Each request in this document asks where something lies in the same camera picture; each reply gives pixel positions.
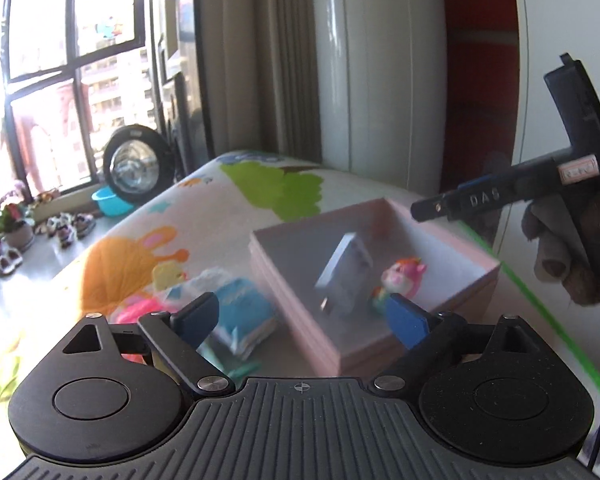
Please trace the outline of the gloved right hand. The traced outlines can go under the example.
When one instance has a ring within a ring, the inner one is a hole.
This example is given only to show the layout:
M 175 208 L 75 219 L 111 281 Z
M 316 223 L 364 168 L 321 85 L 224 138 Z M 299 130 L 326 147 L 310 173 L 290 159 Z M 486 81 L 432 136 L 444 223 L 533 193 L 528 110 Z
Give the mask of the gloved right hand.
M 580 236 L 560 196 L 531 202 L 521 229 L 529 242 L 538 242 L 533 272 L 540 282 L 561 284 L 578 306 L 600 302 L 600 280 L 588 266 Z

